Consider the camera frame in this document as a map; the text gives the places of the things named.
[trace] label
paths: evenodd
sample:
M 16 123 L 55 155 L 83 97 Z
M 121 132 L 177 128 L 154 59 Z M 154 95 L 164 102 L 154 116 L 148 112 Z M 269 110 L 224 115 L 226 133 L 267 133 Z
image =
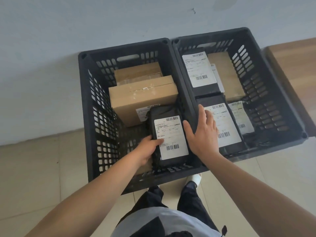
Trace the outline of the label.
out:
M 164 138 L 159 146 L 162 160 L 189 154 L 180 116 L 157 119 L 154 124 L 157 139 Z
M 249 117 L 247 116 L 242 101 L 228 104 L 232 113 L 234 114 L 236 123 L 239 127 L 241 134 L 254 132 L 254 128 L 251 124 Z
M 214 73 L 205 51 L 182 56 L 192 87 L 216 83 Z
M 219 130 L 218 147 L 241 142 L 241 138 L 225 103 L 208 106 L 205 109 L 212 113 L 216 121 L 216 127 Z
M 159 106 L 159 105 L 160 104 L 150 105 L 150 106 L 136 109 L 136 112 L 137 112 L 137 115 L 138 115 L 138 118 L 140 119 L 140 121 L 146 121 L 148 119 L 147 113 L 151 109 L 151 107 Z
M 218 72 L 217 72 L 216 65 L 215 65 L 215 64 L 211 64 L 211 69 L 212 69 L 213 74 L 214 74 L 214 76 L 215 76 L 215 79 L 216 79 L 216 81 L 217 81 L 219 90 L 220 90 L 222 93 L 224 93 L 224 92 L 225 92 L 224 86 L 223 86 L 223 83 L 222 83 L 222 81 L 221 81 L 221 79 L 220 79 L 220 77 L 219 77 L 219 74 L 218 74 Z

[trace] person's left hand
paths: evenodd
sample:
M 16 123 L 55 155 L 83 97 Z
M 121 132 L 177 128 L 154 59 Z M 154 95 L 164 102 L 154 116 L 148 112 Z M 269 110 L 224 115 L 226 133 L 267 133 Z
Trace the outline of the person's left hand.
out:
M 147 163 L 149 157 L 155 151 L 157 145 L 161 145 L 164 139 L 152 140 L 152 136 L 149 135 L 142 139 L 139 145 L 133 150 L 140 160 L 140 165 L 143 166 Z

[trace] beige floor tile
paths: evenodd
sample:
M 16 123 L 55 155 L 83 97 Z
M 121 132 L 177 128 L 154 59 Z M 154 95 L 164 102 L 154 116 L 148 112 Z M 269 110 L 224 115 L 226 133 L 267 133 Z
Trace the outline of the beige floor tile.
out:
M 108 237 L 112 234 L 120 219 L 135 205 L 133 193 L 121 195 L 104 221 L 91 237 Z
M 162 203 L 164 205 L 166 205 L 169 208 L 174 209 L 174 210 L 177 209 L 181 190 L 184 187 L 185 181 L 186 181 L 186 178 L 182 178 L 182 179 L 178 179 L 178 180 L 171 181 L 171 182 L 160 185 L 160 188 L 164 192 L 164 196 L 162 198 Z M 147 189 L 134 192 L 135 201 L 137 201 L 145 191 L 147 191 Z M 200 197 L 207 212 L 209 213 L 209 209 L 207 207 L 207 203 L 206 203 L 206 199 L 204 196 L 202 185 L 198 186 L 197 194 Z
M 58 137 L 0 147 L 0 219 L 60 202 Z
M 60 191 L 64 200 L 88 183 L 84 131 L 62 134 L 60 146 Z
M 42 210 L 1 220 L 0 235 L 3 237 L 23 237 L 52 209 L 53 207 L 48 207 Z
M 316 215 L 316 139 L 257 157 L 269 184 Z
M 256 178 L 264 180 L 255 158 L 239 161 L 236 165 Z M 201 182 L 210 216 L 220 231 L 226 225 L 228 237 L 258 236 L 210 171 L 202 173 Z

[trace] person's right arm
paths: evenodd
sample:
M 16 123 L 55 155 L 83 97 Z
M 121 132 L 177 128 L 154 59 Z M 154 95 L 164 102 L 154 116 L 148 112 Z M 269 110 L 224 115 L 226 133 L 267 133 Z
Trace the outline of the person's right arm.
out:
M 199 105 L 195 134 L 187 121 L 183 124 L 192 152 L 214 174 L 260 237 L 315 235 L 314 215 L 219 153 L 218 130 L 209 111 Z

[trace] white wall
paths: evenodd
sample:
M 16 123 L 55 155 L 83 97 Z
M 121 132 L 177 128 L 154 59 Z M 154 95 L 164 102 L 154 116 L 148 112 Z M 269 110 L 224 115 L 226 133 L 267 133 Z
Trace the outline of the white wall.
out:
M 315 37 L 315 10 L 316 0 L 0 0 L 0 145 L 83 127 L 80 51 L 243 26 L 264 47 Z

